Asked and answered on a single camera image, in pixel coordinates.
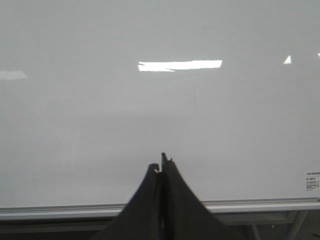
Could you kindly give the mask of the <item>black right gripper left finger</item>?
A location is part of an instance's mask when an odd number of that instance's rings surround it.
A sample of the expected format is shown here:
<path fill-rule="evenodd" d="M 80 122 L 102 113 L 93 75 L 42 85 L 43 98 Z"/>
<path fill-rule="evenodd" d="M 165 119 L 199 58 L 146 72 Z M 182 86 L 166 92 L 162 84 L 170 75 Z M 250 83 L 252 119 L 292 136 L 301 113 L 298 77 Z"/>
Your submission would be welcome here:
<path fill-rule="evenodd" d="M 92 240 L 159 240 L 162 175 L 151 163 L 138 189 L 120 214 Z"/>

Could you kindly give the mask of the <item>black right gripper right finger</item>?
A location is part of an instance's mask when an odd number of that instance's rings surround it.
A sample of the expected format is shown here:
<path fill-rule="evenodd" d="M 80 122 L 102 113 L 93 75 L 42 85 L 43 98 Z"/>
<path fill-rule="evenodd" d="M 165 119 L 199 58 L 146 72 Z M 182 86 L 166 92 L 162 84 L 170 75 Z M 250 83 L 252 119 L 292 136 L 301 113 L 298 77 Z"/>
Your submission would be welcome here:
<path fill-rule="evenodd" d="M 161 154 L 162 219 L 168 240 L 245 240 L 218 220 L 189 188 L 177 165 Z"/>

